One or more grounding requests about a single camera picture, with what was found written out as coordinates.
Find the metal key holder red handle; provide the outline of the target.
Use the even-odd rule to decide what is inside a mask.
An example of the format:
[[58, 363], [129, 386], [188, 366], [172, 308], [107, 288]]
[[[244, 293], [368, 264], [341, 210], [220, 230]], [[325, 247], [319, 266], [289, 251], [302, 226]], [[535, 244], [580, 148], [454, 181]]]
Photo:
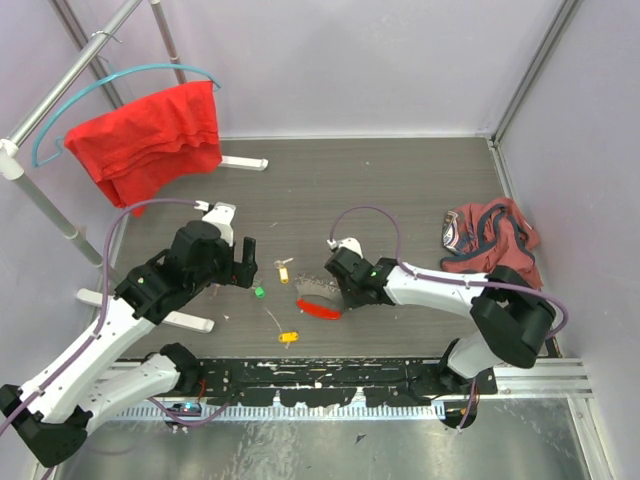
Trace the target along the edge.
[[327, 321], [342, 318], [346, 307], [335, 280], [303, 274], [294, 279], [293, 285], [296, 306], [302, 313]]

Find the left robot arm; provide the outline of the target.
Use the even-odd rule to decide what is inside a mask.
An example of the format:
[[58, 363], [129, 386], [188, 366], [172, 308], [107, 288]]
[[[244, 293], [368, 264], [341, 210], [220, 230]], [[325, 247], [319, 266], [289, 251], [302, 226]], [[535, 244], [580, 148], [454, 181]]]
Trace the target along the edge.
[[167, 344], [138, 367], [98, 380], [120, 355], [212, 284], [248, 289], [258, 265], [256, 241], [234, 257], [233, 230], [204, 220], [180, 228], [168, 249], [129, 271], [99, 317], [53, 363], [21, 386], [1, 388], [1, 411], [39, 463], [51, 468], [73, 456], [110, 416], [146, 398], [194, 393], [199, 360]]

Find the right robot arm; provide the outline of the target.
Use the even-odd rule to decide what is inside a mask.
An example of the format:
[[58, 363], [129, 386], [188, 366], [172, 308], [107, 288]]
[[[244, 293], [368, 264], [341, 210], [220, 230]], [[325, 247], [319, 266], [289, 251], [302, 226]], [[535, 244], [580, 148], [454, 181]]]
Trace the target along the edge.
[[476, 331], [453, 340], [439, 360], [436, 377], [452, 394], [502, 363], [532, 368], [555, 320], [549, 302], [508, 267], [491, 274], [436, 272], [391, 258], [372, 264], [359, 250], [340, 246], [325, 269], [348, 309], [420, 306], [473, 321]]

